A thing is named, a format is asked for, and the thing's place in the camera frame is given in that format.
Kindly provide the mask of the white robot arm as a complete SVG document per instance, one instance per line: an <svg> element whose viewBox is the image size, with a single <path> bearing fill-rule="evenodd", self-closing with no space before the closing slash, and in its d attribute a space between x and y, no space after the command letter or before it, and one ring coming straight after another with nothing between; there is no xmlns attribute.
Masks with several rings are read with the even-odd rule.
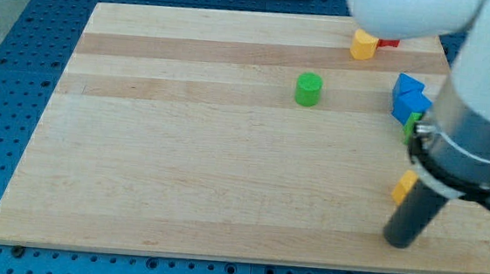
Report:
<svg viewBox="0 0 490 274"><path fill-rule="evenodd" d="M453 68L408 143L418 174L383 230L406 248L450 200L490 209L490 0L346 0L356 22L381 39L464 31Z"/></svg>

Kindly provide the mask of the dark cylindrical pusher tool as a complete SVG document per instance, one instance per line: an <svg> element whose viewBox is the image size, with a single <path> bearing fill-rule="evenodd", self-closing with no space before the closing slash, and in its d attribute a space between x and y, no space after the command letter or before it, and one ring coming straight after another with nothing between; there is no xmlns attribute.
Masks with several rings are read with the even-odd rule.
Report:
<svg viewBox="0 0 490 274"><path fill-rule="evenodd" d="M383 228L383 237L393 247L409 247L448 201L423 181L416 181Z"/></svg>

